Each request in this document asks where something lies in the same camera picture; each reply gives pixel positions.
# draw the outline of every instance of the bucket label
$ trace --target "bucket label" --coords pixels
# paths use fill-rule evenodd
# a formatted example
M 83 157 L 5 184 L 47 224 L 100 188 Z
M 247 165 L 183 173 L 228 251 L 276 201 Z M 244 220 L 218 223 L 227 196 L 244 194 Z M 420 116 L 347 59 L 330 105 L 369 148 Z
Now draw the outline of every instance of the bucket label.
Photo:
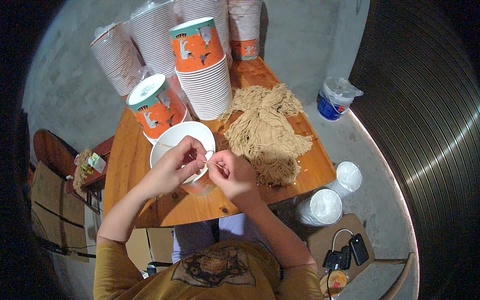
M 318 112 L 327 120 L 330 121 L 335 121 L 338 120 L 341 116 L 342 113 L 347 110 L 348 108 L 340 106 L 340 105 L 333 105 L 330 104 L 328 100 L 323 98 L 321 95 L 318 95 L 318 104 L 317 104 L 317 110 Z

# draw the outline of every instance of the stack of paper bowls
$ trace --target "stack of paper bowls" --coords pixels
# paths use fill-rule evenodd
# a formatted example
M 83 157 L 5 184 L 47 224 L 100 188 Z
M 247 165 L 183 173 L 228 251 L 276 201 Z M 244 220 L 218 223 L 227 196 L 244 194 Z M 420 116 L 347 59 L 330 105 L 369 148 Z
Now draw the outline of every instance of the stack of paper bowls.
M 233 56 L 252 60 L 258 56 L 260 0 L 228 0 L 230 38 Z
M 149 8 L 130 18 L 133 39 L 154 74 L 168 75 L 175 70 L 168 30 L 176 24 L 172 1 Z
M 232 102 L 227 57 L 212 17 L 185 22 L 170 29 L 175 71 L 193 113 L 215 120 Z
M 128 96 L 127 105 L 143 128 L 145 137 L 153 144 L 168 128 L 192 120 L 186 106 L 162 74 L 140 82 Z
M 126 96 L 137 84 L 135 76 L 141 67 L 138 52 L 127 38 L 122 23 L 116 23 L 96 38 L 90 48 L 119 96 Z
M 175 10 L 182 22 L 213 17 L 223 52 L 230 55 L 227 0 L 176 0 Z

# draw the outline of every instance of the cartoon illustration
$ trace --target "cartoon illustration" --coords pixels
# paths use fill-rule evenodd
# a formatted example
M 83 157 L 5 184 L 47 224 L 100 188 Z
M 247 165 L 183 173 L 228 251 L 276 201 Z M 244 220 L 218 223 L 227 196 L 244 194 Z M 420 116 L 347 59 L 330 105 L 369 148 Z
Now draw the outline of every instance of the cartoon illustration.
M 157 120 L 150 120 L 150 115 L 152 114 L 151 112 L 149 112 L 148 114 L 147 112 L 143 112 L 142 114 L 145 117 L 145 121 L 147 121 L 148 127 L 153 129 L 157 127 L 157 125 L 160 125 Z
M 171 280 L 195 287 L 213 288 L 223 283 L 255 286 L 247 254 L 236 247 L 205 249 L 182 260 Z
M 212 34 L 210 33 L 210 25 L 197 29 L 198 35 L 202 36 L 202 40 L 205 42 L 205 49 L 208 49 L 208 42 L 212 40 Z
M 255 51 L 255 46 L 248 46 L 248 47 L 245 47 L 245 50 L 247 50 L 247 56 L 250 56 L 250 55 L 254 55 L 251 53 L 251 51 Z
M 185 49 L 185 45 L 188 41 L 180 41 L 180 56 L 181 59 L 186 60 L 188 57 L 192 57 L 192 53 Z
M 170 117 L 170 119 L 167 120 L 167 124 L 172 127 L 173 126 L 173 116 L 174 114 Z
M 156 98 L 157 101 L 160 102 L 161 104 L 165 105 L 169 110 L 170 110 L 170 98 L 167 95 L 162 95 L 163 93 L 160 93 Z
M 202 60 L 202 65 L 205 65 L 205 60 L 207 59 L 208 54 L 210 54 L 210 52 L 205 53 L 205 55 L 200 55 L 200 59 Z
M 185 45 L 188 43 L 188 41 L 185 41 L 184 39 L 187 38 L 186 33 L 180 33 L 176 35 L 177 39 L 180 42 L 180 57 L 183 60 L 188 59 L 189 57 L 193 57 L 192 53 L 185 49 Z

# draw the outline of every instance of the white paper bowl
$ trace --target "white paper bowl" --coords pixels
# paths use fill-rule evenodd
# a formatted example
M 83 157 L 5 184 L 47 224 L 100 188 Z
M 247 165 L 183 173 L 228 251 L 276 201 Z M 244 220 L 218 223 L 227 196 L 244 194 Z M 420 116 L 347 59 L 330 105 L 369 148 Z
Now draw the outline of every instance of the white paper bowl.
M 165 145 L 176 146 L 187 135 L 199 140 L 204 146 L 205 150 L 212 150 L 215 152 L 215 139 L 213 138 L 212 132 L 202 123 L 195 121 L 182 122 L 171 128 L 168 128 L 164 133 L 162 133 L 157 141 Z M 155 143 L 152 148 L 152 152 L 150 152 L 150 168 L 153 168 L 153 166 L 157 163 L 157 161 L 160 160 L 166 151 L 168 151 L 167 147 L 160 146 L 159 144 Z M 207 160 L 212 157 L 212 151 L 207 152 Z M 205 166 L 200 170 L 200 175 L 193 174 L 183 183 L 185 184 L 199 180 L 207 172 L 207 170 L 208 169 Z

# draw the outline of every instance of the white plastic bucket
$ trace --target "white plastic bucket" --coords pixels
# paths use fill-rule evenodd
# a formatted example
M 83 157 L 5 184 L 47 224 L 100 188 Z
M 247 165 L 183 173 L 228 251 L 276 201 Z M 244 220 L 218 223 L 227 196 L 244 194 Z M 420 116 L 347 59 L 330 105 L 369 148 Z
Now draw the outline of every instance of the white plastic bucket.
M 332 190 L 319 190 L 298 204 L 297 217 L 303 224 L 312 226 L 333 224 L 342 217 L 342 201 Z
M 317 110 L 328 121 L 336 121 L 350 108 L 350 104 L 363 92 L 347 79 L 327 77 L 317 97 Z
M 335 181 L 325 186 L 335 191 L 340 198 L 343 198 L 358 190 L 361 181 L 362 176 L 359 168 L 349 161 L 344 161 L 336 167 Z

